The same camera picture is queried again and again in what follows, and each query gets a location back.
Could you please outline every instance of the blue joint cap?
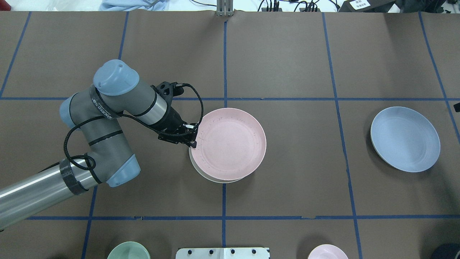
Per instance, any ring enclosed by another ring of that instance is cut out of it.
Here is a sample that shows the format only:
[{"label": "blue joint cap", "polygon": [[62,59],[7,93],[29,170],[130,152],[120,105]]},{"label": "blue joint cap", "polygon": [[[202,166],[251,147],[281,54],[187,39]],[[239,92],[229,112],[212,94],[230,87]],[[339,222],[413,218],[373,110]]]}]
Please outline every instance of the blue joint cap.
[{"label": "blue joint cap", "polygon": [[141,172],[136,155],[132,155],[112,177],[107,180],[110,187],[117,187],[138,176]]},{"label": "blue joint cap", "polygon": [[59,108],[59,115],[61,116],[61,120],[69,127],[73,128],[75,127],[75,123],[72,120],[72,117],[70,117],[70,102],[72,101],[72,98],[76,95],[77,93],[73,94],[67,100],[65,100],[62,104],[61,107]]},{"label": "blue joint cap", "polygon": [[116,96],[131,91],[139,83],[139,74],[119,59],[107,61],[92,80],[99,92]]}]

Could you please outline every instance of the pink bowl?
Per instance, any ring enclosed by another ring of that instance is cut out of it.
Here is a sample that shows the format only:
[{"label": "pink bowl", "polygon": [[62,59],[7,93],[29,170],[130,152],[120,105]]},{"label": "pink bowl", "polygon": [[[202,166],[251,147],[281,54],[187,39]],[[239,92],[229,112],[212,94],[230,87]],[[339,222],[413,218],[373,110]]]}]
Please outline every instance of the pink bowl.
[{"label": "pink bowl", "polygon": [[190,159],[200,174],[214,182],[234,182],[250,175],[262,163],[267,148],[260,123],[235,108],[206,114],[196,142]]}]

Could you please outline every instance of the sticker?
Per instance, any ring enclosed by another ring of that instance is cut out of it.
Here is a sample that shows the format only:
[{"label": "sticker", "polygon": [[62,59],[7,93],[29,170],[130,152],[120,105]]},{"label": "sticker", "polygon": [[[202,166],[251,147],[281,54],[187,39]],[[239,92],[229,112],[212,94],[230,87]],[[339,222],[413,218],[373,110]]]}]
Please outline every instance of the sticker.
[{"label": "sticker", "polygon": [[363,9],[368,6],[371,6],[368,2],[368,0],[354,0],[350,1],[351,7],[353,7],[355,10]]}]

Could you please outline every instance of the white bracket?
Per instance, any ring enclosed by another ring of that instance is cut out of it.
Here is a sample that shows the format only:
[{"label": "white bracket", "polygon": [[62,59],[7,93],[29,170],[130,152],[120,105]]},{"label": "white bracket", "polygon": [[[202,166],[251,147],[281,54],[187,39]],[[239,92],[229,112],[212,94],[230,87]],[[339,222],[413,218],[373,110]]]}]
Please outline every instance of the white bracket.
[{"label": "white bracket", "polygon": [[217,0],[217,16],[233,16],[233,0]]},{"label": "white bracket", "polygon": [[176,259],[270,259],[270,248],[182,248]]}]

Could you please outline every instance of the silver cylinder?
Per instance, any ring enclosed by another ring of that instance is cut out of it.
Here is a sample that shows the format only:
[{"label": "silver cylinder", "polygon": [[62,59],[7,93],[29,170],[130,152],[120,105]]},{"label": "silver cylinder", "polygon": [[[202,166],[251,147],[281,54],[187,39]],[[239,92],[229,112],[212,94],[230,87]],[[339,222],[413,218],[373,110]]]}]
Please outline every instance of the silver cylinder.
[{"label": "silver cylinder", "polygon": [[[86,166],[83,159],[76,162]],[[72,165],[77,181],[86,189],[97,182],[89,171]],[[59,165],[0,190],[0,230],[73,197],[62,179]]]}]

